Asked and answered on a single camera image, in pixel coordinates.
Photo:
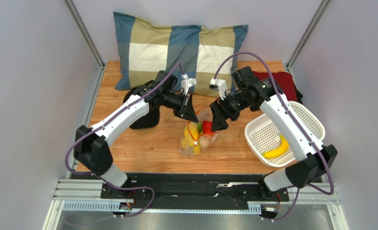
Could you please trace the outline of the red toy bell pepper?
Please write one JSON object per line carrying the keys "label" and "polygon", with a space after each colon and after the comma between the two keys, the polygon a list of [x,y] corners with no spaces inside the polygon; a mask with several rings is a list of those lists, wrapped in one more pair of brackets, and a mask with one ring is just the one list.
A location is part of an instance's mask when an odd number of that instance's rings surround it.
{"label": "red toy bell pepper", "polygon": [[202,130],[204,134],[211,134],[212,131],[212,122],[211,121],[203,121],[202,122]]}

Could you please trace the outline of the green toy vegetable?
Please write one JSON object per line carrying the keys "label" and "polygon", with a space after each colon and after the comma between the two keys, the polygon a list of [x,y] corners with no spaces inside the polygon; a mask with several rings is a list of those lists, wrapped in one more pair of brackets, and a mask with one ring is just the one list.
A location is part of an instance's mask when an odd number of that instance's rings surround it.
{"label": "green toy vegetable", "polygon": [[199,133],[201,133],[203,131],[203,127],[202,127],[201,123],[197,124],[197,130],[198,130]]}

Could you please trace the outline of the yellow toy mango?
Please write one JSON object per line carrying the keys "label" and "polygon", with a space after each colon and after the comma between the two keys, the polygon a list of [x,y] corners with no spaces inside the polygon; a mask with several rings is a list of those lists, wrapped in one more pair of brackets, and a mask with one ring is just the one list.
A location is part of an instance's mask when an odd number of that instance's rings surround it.
{"label": "yellow toy mango", "polygon": [[199,155],[201,153],[201,145],[192,139],[183,138],[180,141],[179,152],[187,155]]}
{"label": "yellow toy mango", "polygon": [[184,128],[184,136],[186,139],[197,140],[199,137],[197,123],[189,122]]}

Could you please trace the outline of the beige toy garlic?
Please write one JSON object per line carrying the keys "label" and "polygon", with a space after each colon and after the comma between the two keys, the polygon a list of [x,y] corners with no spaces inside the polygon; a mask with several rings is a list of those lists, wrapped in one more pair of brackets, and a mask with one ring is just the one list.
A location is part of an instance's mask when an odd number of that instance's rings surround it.
{"label": "beige toy garlic", "polygon": [[198,140],[198,144],[200,145],[200,148],[202,150],[206,149],[208,146],[209,146],[209,140],[207,137],[205,136],[201,136]]}

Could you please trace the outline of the clear zip top bag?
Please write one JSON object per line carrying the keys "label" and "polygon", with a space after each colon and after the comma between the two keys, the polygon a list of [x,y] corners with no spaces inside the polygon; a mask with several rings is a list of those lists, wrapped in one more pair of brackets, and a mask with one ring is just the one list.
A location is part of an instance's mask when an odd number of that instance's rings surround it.
{"label": "clear zip top bag", "polygon": [[180,138],[179,152],[185,156],[197,156],[204,152],[218,137],[220,131],[212,132],[213,114],[209,107],[196,113],[198,123],[189,121]]}

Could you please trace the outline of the yellow toy banana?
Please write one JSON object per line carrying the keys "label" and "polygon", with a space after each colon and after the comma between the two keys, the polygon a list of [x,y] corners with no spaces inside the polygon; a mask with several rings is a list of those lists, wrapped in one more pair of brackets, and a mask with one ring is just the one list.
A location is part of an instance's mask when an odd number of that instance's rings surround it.
{"label": "yellow toy banana", "polygon": [[266,159],[273,159],[285,154],[289,148],[289,144],[283,135],[280,135],[281,144],[278,148],[265,152],[262,156]]}

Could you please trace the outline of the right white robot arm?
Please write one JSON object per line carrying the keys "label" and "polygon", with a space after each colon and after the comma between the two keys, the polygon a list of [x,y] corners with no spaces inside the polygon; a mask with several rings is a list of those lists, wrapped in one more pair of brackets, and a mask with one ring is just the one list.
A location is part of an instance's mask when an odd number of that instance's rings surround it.
{"label": "right white robot arm", "polygon": [[285,94],[275,80],[259,80],[249,66],[232,74],[238,91],[233,95],[218,97],[211,105],[213,132],[228,128],[227,119],[236,121],[246,108],[261,110],[276,125],[288,142],[296,163],[265,175],[259,185],[266,192],[275,192],[294,186],[303,188],[322,175],[330,174],[337,150],[309,131],[296,115]]}

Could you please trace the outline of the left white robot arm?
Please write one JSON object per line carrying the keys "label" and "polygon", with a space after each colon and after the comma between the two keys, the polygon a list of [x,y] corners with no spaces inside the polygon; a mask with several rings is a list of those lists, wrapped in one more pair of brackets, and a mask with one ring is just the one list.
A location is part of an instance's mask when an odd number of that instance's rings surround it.
{"label": "left white robot arm", "polygon": [[197,81],[186,74],[182,78],[181,92],[173,92],[177,78],[161,70],[154,80],[130,91],[128,100],[107,118],[92,127],[80,126],[71,147],[75,160],[108,184],[122,187],[128,177],[114,164],[110,147],[127,128],[161,106],[178,118],[198,122],[189,92]]}

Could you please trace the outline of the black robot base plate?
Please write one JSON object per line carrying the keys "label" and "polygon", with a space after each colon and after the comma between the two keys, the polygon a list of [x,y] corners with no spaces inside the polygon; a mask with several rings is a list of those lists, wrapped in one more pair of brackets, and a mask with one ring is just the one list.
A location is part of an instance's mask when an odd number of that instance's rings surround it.
{"label": "black robot base plate", "polygon": [[248,202],[288,202],[286,189],[263,192],[259,174],[128,173],[115,190],[102,185],[103,199],[131,199],[133,207],[157,209],[246,210]]}

